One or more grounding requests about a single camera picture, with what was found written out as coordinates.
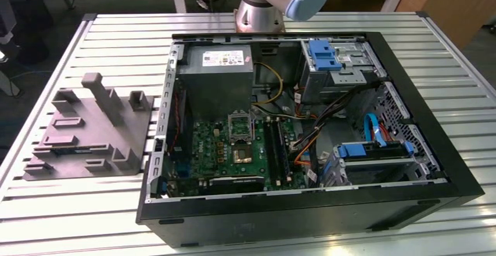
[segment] floor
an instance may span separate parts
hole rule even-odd
[[[216,0],[213,5],[216,12],[233,11],[239,1]],[[0,65],[1,71],[9,77],[31,72],[13,80],[23,90],[20,97],[12,98],[0,93],[0,162],[49,79],[49,73],[40,71],[55,69],[83,15],[85,13],[175,13],[172,0],[75,0],[73,10],[67,9],[61,0],[45,0],[45,4],[55,21],[53,27],[40,33],[49,49],[49,57],[31,66],[12,62]],[[189,12],[204,12],[195,0],[187,0],[187,6]],[[496,35],[487,29],[481,29],[463,53],[489,83],[496,86]]]

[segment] aluminum extrusion table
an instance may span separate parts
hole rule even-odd
[[[89,95],[80,78],[97,71],[120,95],[143,90],[156,96],[157,107],[172,33],[235,31],[232,14],[97,15],[80,24],[0,168],[0,255],[493,255],[496,92],[460,51],[431,19],[415,13],[321,13],[285,26],[299,32],[383,33],[485,195],[397,231],[173,250],[135,224],[143,174],[24,181],[23,167],[49,123],[59,88]]]

